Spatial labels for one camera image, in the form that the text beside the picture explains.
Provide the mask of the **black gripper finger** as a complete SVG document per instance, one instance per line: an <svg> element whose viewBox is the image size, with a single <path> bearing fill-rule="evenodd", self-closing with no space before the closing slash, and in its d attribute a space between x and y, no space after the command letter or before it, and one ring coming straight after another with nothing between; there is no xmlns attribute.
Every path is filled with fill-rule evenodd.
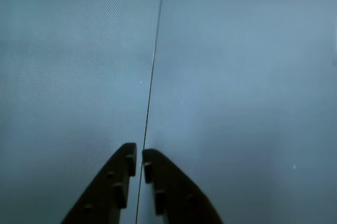
<svg viewBox="0 0 337 224"><path fill-rule="evenodd" d="M164 223L223 222L208 197L167 156L145 149L142 157L145 183L152 186L155 214Z"/></svg>
<svg viewBox="0 0 337 224"><path fill-rule="evenodd" d="M127 207L130 178L136 174L136 143L118 148L73 205L63 224L115 224Z"/></svg>

